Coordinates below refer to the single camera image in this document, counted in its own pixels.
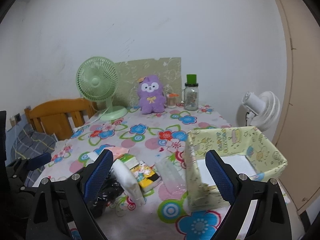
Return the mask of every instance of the cardboard storage box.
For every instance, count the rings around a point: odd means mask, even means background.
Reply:
[[[270,178],[276,179],[288,164],[254,126],[189,131],[184,160],[188,204],[193,212],[229,205],[222,199],[205,166],[205,154],[212,149],[237,173],[245,173],[252,180],[267,182]]]

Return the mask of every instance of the fan base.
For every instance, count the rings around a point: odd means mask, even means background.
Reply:
[[[103,121],[116,120],[120,117],[125,116],[128,112],[128,110],[123,106],[113,106],[112,108],[113,108],[113,111],[110,113],[99,114],[100,120],[103,120]]]

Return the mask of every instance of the beige door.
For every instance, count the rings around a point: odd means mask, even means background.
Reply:
[[[291,36],[293,75],[276,146],[288,160],[280,180],[302,213],[320,195],[320,27],[302,0],[280,1]]]

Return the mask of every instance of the white fan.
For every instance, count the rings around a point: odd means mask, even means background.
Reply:
[[[242,104],[249,110],[248,124],[258,127],[262,132],[273,124],[280,112],[279,98],[271,91],[263,92],[258,97],[247,92],[242,98]]]

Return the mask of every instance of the fan center cap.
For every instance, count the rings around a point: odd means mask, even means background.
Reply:
[[[92,85],[93,86],[98,86],[99,85],[99,83],[100,83],[100,79],[98,78],[98,77],[94,77],[94,78],[92,78],[92,81],[91,81],[91,83],[92,83]]]

